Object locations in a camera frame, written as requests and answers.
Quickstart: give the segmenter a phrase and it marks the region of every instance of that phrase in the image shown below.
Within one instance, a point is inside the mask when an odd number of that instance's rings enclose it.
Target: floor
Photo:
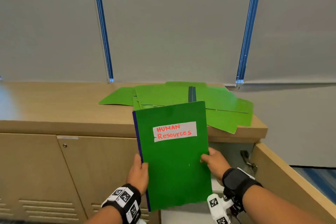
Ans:
[[[336,169],[293,167],[336,205]]]

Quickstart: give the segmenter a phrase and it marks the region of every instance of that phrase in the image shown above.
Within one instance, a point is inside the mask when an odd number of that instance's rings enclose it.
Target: wooden surface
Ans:
[[[122,86],[138,83],[0,83],[0,132],[74,136],[135,137],[132,106],[97,103]],[[250,128],[230,134],[208,126],[219,138],[265,138],[267,126],[253,116]]]
[[[79,137],[58,139],[87,216],[90,218],[112,192],[126,183],[138,153],[135,138]],[[159,224],[159,211],[148,213],[146,197],[140,204],[141,218]]]
[[[255,145],[251,161],[258,166],[256,179],[265,188],[325,223],[336,223],[336,205],[266,145]]]
[[[83,223],[55,135],[0,134],[0,219]]]

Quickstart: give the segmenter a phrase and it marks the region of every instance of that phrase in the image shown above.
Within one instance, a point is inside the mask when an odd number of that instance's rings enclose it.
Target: metal latch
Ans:
[[[258,171],[258,167],[255,163],[250,162],[250,154],[246,151],[246,150],[242,150],[240,151],[240,155],[243,158],[243,161],[245,162],[245,164],[250,167],[251,171],[253,174],[256,174]]]

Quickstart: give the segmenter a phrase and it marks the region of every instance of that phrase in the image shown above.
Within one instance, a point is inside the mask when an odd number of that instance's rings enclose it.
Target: stack of green folders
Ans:
[[[130,105],[134,110],[205,101],[207,125],[234,134],[237,126],[249,127],[253,103],[237,98],[224,87],[204,82],[166,82],[165,84],[122,87],[101,100],[101,105]]]

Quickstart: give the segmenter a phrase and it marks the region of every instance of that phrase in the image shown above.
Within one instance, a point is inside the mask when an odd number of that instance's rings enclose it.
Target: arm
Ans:
[[[223,174],[231,168],[223,155],[219,151],[209,148],[209,155],[203,154],[201,162],[208,164],[212,174],[223,185]],[[248,216],[256,224],[322,223],[309,213],[257,185],[251,186],[245,192],[243,205]]]
[[[141,164],[139,154],[134,156],[133,165],[128,173],[126,183],[137,188],[141,195],[146,192],[148,186],[148,163]],[[113,206],[106,206],[99,210],[85,224],[122,224],[122,218]]]

